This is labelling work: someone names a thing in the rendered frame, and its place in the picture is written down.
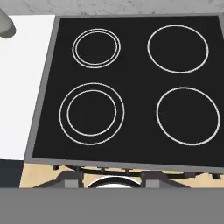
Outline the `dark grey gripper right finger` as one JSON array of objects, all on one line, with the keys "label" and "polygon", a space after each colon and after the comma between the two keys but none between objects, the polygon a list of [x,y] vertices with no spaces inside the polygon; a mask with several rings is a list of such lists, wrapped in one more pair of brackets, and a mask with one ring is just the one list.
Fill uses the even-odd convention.
[{"label": "dark grey gripper right finger", "polygon": [[142,171],[141,172],[141,187],[142,188],[166,188],[180,187],[187,188],[179,182],[169,180],[162,171]]}]

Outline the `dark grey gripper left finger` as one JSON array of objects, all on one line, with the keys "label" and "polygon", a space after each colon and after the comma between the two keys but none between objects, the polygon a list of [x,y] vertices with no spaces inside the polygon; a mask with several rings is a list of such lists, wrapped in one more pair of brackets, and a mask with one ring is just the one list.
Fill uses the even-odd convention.
[{"label": "dark grey gripper left finger", "polygon": [[56,179],[37,185],[37,188],[83,188],[82,171],[62,171]]}]

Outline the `white and black round thing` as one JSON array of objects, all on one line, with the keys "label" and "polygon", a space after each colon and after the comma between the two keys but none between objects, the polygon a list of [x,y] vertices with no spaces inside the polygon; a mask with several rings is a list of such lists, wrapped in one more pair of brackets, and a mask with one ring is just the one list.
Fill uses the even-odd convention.
[{"label": "white and black round thing", "polygon": [[104,176],[97,178],[87,188],[102,188],[104,186],[108,186],[109,188],[114,188],[115,186],[119,188],[139,188],[141,184],[133,178],[125,178],[124,176]]}]

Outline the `dark cupboard front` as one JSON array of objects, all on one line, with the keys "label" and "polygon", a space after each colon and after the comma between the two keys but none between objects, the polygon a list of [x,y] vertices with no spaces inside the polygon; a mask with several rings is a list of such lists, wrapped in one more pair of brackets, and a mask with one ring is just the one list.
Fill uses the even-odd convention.
[{"label": "dark cupboard front", "polygon": [[23,160],[0,159],[0,187],[19,188],[23,168]]}]

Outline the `grey rounded pot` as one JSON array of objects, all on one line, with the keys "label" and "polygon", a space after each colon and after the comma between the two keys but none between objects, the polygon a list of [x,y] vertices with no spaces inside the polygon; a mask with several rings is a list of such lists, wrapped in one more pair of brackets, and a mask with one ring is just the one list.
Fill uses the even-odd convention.
[{"label": "grey rounded pot", "polygon": [[12,19],[0,9],[0,37],[10,39],[16,34],[16,27]]}]

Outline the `black hob with grey frame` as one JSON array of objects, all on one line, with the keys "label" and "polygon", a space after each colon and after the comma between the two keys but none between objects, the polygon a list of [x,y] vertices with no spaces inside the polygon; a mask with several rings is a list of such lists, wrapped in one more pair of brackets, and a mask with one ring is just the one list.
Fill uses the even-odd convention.
[{"label": "black hob with grey frame", "polygon": [[25,160],[224,173],[224,16],[56,17]]}]

